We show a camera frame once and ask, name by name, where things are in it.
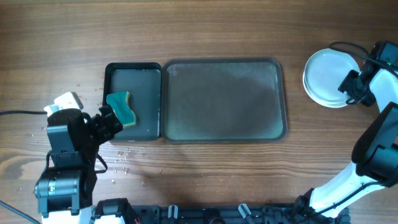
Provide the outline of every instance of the wooden surface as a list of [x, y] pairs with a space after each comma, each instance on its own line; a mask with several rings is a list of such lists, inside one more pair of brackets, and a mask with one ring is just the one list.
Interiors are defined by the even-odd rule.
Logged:
[[[84, 111], [94, 115], [110, 62], [273, 57], [284, 70], [290, 129], [284, 140], [106, 143], [99, 153], [112, 168], [98, 175], [94, 203], [117, 197], [163, 206], [293, 202], [350, 162], [356, 140], [378, 114], [376, 106], [330, 109], [313, 102], [302, 85], [305, 62], [336, 40], [369, 49], [377, 40], [398, 42], [395, 0], [57, 2], [2, 2], [0, 111], [42, 110], [75, 91]], [[0, 198], [35, 218], [33, 189], [50, 150], [46, 121], [38, 115], [0, 117]], [[393, 187], [357, 201], [352, 223], [395, 223], [397, 195]], [[23, 222], [0, 208], [0, 223]]]

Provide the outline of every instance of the table top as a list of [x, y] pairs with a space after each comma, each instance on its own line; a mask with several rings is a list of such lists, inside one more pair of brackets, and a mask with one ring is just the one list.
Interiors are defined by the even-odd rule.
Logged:
[[[306, 61], [337, 40], [368, 49], [378, 40], [398, 42], [397, 1], [49, 2], [0, 6], [0, 111], [40, 111], [75, 91], [83, 111], [94, 115], [111, 62], [272, 57], [283, 68], [289, 124], [283, 140], [107, 142], [99, 154], [111, 168], [98, 175], [93, 203], [118, 197], [161, 206], [293, 202], [348, 165], [378, 114], [377, 106], [331, 109], [313, 102], [302, 85]], [[50, 150], [47, 117], [6, 115], [0, 125], [0, 198], [39, 219], [33, 190]], [[393, 187], [361, 198], [350, 206], [352, 223], [395, 223], [397, 195]], [[0, 211], [0, 223], [25, 222]]]

